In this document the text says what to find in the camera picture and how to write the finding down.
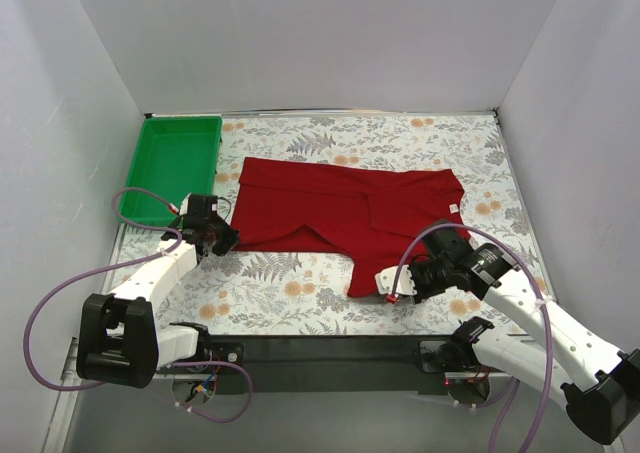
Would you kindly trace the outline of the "green plastic tray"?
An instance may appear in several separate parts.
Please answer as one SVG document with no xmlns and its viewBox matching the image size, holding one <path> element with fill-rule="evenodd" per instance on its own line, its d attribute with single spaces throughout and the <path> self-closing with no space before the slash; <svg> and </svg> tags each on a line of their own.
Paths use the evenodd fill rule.
<svg viewBox="0 0 640 453">
<path fill-rule="evenodd" d="M 221 129 L 218 116 L 145 119 L 126 185 L 175 205 L 189 193 L 212 193 Z"/>
</svg>

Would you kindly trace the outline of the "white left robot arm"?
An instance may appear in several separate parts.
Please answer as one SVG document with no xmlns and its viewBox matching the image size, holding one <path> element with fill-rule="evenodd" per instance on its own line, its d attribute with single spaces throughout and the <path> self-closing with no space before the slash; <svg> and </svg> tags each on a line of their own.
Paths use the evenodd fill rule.
<svg viewBox="0 0 640 453">
<path fill-rule="evenodd" d="M 188 273 L 209 256 L 224 256 L 239 231 L 219 215 L 220 197 L 188 194 L 161 237 L 154 258 L 106 295 L 83 304 L 76 371 L 85 380 L 146 387 L 156 371 L 175 362 L 193 373 L 213 359 L 206 327 L 189 322 L 155 324 L 160 306 Z"/>
</svg>

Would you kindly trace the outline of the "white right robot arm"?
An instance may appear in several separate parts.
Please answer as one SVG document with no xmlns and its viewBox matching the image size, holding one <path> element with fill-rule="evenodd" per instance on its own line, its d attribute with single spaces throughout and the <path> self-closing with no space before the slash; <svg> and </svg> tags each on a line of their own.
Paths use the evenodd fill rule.
<svg viewBox="0 0 640 453">
<path fill-rule="evenodd" d="M 529 448 L 549 401 L 601 445 L 613 444 L 639 414 L 639 352 L 600 338 L 554 300 L 509 247 L 487 235 L 479 247 L 462 224 L 441 220 L 403 253 L 388 296 L 419 302 L 464 290 L 515 322 L 534 346 L 495 332 L 482 319 L 464 322 L 450 337 L 454 362 L 464 370 L 496 368 L 541 393 L 522 447 Z"/>
</svg>

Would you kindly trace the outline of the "red t shirt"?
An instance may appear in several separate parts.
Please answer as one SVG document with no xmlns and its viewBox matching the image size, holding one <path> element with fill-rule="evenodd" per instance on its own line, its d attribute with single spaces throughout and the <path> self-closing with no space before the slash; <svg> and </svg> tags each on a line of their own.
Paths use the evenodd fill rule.
<svg viewBox="0 0 640 453">
<path fill-rule="evenodd" d="M 238 250 L 336 253 L 354 263 L 352 298 L 376 293 L 374 276 L 399 262 L 427 226 L 461 222 L 464 188 L 449 170 L 392 172 L 245 160 L 232 216 Z"/>
</svg>

